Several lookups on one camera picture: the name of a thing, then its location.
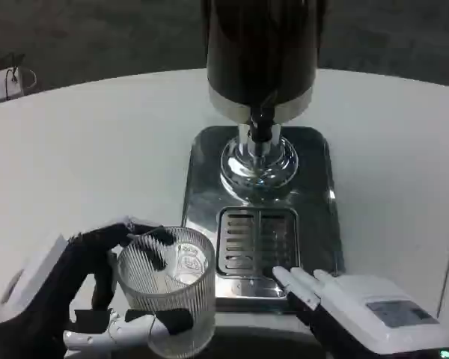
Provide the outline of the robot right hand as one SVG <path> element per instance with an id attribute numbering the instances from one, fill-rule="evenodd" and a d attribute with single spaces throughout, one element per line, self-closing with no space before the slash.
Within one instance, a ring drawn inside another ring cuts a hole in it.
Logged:
<path id="1" fill-rule="evenodd" d="M 282 266 L 272 276 L 332 358 L 449 358 L 449 331 L 388 279 Z"/>

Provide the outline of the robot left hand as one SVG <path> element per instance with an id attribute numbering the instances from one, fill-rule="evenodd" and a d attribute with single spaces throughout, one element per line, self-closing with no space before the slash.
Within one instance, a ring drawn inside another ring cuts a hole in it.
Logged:
<path id="1" fill-rule="evenodd" d="M 148 233 L 162 245 L 176 242 L 161 225 L 126 216 L 70 238 L 58 235 L 35 251 L 0 299 L 0 358 L 107 352 L 191 330 L 195 321 L 184 307 L 120 316 L 109 306 L 114 248 Z"/>

